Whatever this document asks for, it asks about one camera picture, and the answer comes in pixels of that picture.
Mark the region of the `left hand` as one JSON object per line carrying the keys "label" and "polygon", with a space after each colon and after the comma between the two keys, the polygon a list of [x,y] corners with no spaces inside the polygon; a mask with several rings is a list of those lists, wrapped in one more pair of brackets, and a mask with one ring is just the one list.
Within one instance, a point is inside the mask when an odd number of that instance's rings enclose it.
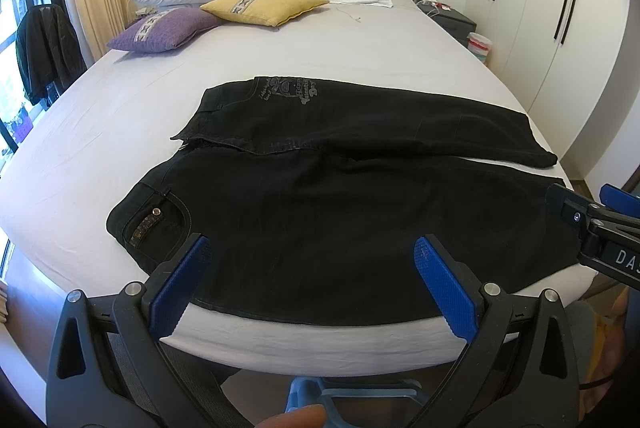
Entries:
{"label": "left hand", "polygon": [[327,420],[326,409],[320,404],[314,404],[269,417],[256,425],[256,428],[323,428]]}

